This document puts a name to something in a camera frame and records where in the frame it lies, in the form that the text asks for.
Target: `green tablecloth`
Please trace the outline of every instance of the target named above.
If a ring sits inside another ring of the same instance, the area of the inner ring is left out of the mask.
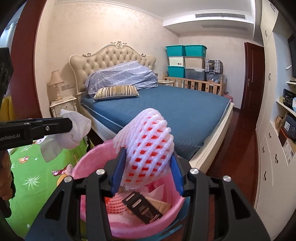
[[[19,147],[11,154],[16,196],[10,200],[12,216],[7,221],[17,235],[26,236],[37,214],[55,190],[60,176],[55,177],[52,171],[64,169],[68,164],[74,167],[85,154],[84,141],[73,150],[64,149],[49,163],[44,161],[39,144]]]

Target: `crib railing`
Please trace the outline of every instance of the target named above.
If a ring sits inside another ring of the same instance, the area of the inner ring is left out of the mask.
[[[220,84],[216,84],[214,82],[190,80],[185,78],[176,78],[176,77],[169,77],[169,76],[164,76],[163,79],[173,81],[174,82],[173,85],[175,87],[205,91],[205,92],[213,93],[215,95],[222,95],[223,82],[221,82]]]

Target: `human hand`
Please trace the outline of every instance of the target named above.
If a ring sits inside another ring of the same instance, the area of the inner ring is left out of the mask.
[[[13,191],[11,188],[11,161],[8,151],[4,151],[0,164],[0,197],[2,197],[3,200],[9,200],[12,198]]]

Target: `black and white checkered fabric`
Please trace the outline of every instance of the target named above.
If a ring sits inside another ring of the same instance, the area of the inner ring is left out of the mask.
[[[205,59],[205,71],[223,74],[223,63],[218,59]]]

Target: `silver screw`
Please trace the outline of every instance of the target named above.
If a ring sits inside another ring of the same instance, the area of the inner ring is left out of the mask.
[[[231,177],[226,175],[226,176],[223,177],[223,180],[225,182],[230,182],[231,181]]]
[[[104,173],[105,173],[105,170],[104,169],[98,169],[96,171],[96,174],[98,174],[98,175],[103,175]]]
[[[191,168],[190,173],[193,174],[193,175],[196,175],[196,174],[199,173],[199,170],[197,168]]]
[[[64,182],[66,182],[66,183],[69,183],[69,182],[71,182],[72,181],[72,177],[70,177],[70,176],[66,176],[65,178],[64,178]]]

